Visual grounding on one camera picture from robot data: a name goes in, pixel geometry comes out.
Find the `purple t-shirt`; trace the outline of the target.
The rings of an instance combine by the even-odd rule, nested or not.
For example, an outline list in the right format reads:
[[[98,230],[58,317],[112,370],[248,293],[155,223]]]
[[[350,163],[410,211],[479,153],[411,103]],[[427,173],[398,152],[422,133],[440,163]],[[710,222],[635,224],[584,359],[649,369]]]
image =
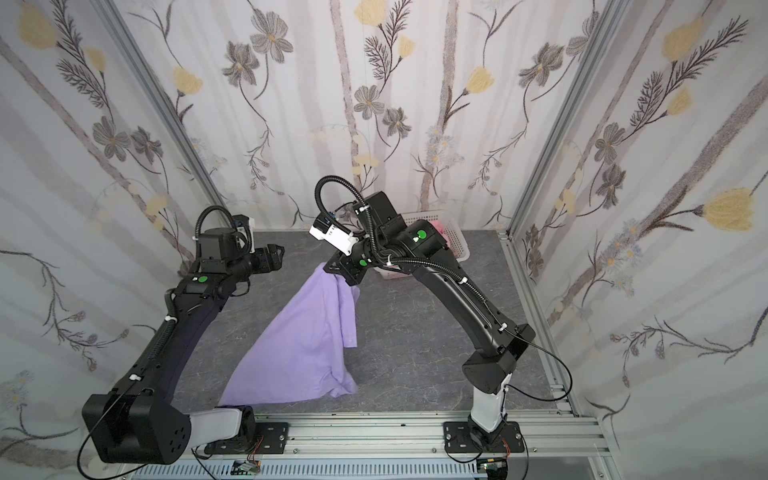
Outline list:
[[[359,289],[320,264],[230,377],[220,406],[295,403],[357,392],[345,351],[357,346]]]

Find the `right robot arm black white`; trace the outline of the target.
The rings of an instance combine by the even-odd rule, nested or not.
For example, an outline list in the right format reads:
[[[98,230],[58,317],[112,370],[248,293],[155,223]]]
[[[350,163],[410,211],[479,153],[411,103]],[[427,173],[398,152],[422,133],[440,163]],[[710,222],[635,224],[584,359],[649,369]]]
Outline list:
[[[325,206],[322,191],[328,184],[338,184],[353,195],[361,230],[346,227]],[[532,328],[509,319],[481,292],[435,225],[426,219],[406,222],[385,193],[365,197],[346,179],[327,175],[316,183],[314,199],[319,214],[310,233],[336,250],[325,272],[350,286],[359,285],[375,268],[411,276],[462,327],[474,346],[462,366],[474,388],[469,424],[486,437],[497,435],[505,419],[505,390],[518,360],[533,343]]]

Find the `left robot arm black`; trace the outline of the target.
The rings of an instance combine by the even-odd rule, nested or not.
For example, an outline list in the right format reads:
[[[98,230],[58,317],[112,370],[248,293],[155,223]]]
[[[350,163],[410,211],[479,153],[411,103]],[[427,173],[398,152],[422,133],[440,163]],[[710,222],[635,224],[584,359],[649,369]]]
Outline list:
[[[249,218],[218,205],[201,212],[193,238],[195,258],[165,292],[155,335],[112,389],[82,408],[87,441],[106,464],[168,465],[199,446],[244,441],[254,428],[243,407],[183,413],[172,401],[191,354],[238,285],[281,269],[285,249],[255,246]]]

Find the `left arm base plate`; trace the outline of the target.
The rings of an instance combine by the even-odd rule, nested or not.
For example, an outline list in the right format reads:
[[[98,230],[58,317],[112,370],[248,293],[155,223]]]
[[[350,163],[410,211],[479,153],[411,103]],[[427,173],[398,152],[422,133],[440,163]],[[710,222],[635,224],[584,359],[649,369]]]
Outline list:
[[[288,422],[257,422],[242,427],[233,438],[204,446],[206,456],[228,454],[281,455],[289,439]]]

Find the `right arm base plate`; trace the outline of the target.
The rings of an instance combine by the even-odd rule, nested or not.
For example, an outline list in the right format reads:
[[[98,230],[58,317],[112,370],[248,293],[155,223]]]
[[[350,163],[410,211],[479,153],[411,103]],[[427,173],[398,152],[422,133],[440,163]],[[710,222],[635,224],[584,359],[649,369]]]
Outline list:
[[[523,436],[519,424],[502,421],[491,433],[467,421],[442,424],[444,449],[450,454],[524,453]]]

